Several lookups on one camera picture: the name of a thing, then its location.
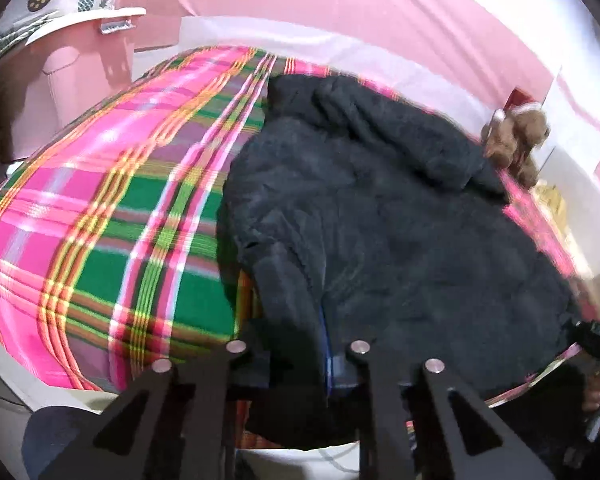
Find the black padded jacket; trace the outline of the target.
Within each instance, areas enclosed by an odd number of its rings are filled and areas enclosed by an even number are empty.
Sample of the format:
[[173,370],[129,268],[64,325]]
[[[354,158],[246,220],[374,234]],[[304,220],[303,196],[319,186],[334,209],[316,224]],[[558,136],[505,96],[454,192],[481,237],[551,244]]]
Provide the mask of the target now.
[[[279,75],[230,165],[219,241],[254,281],[268,390],[248,427],[286,448],[350,439],[343,352],[367,341],[401,380],[448,362],[482,396],[568,347],[566,280],[505,214],[481,148],[447,120],[346,76]],[[320,304],[340,356],[327,402]]]

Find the yellow cloth item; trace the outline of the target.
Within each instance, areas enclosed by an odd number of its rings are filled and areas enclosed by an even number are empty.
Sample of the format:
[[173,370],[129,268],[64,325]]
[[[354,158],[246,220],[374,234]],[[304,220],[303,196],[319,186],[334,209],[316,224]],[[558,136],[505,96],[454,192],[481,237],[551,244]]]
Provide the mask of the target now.
[[567,252],[576,249],[577,243],[568,224],[567,202],[558,188],[544,180],[539,180],[531,189],[531,195],[562,248]]

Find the brown teddy bear santa hat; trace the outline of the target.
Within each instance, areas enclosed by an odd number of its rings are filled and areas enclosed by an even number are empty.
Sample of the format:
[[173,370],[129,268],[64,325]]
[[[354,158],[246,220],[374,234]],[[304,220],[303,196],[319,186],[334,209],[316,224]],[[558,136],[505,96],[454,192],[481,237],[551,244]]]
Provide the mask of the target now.
[[523,188],[530,190],[539,179],[531,157],[550,135],[542,104],[528,92],[515,88],[505,105],[494,110],[483,128],[484,154],[495,166],[506,170]]

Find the pink plaid bed cover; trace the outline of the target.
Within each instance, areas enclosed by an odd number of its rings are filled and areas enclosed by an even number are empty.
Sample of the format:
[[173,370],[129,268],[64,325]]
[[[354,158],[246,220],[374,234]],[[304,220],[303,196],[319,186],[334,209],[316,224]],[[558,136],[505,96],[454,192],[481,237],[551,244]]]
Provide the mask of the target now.
[[[350,77],[443,118],[383,84],[255,48],[196,49],[156,66],[0,186],[0,341],[29,372],[120,391],[156,359],[186,361],[245,326],[259,336],[256,286],[221,245],[218,213],[279,75]],[[496,172],[506,216],[566,280],[580,318],[566,253],[531,197]]]

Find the white bed sheet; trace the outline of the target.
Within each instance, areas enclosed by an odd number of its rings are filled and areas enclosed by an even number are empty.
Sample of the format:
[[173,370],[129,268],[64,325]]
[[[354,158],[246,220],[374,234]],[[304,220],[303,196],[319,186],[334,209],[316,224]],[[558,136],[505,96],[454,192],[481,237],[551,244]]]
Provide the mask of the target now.
[[458,84],[382,47],[336,32],[264,18],[183,18],[178,44],[133,54],[132,78],[137,79],[182,51],[216,44],[256,47],[378,82],[405,99],[444,115],[472,136],[478,136],[492,117],[492,107]]

